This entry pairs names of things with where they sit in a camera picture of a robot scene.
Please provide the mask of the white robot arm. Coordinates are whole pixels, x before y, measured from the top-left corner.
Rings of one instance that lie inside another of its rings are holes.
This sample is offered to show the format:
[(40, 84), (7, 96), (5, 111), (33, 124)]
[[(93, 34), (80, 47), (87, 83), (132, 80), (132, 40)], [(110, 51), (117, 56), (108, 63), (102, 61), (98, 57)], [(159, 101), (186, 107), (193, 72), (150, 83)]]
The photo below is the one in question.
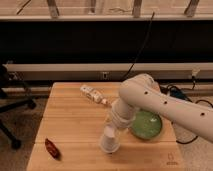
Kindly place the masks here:
[(140, 74), (123, 81), (119, 98), (112, 104), (112, 123), (120, 130), (129, 127), (136, 109), (159, 114), (213, 143), (213, 109), (165, 95), (153, 88), (154, 79)]

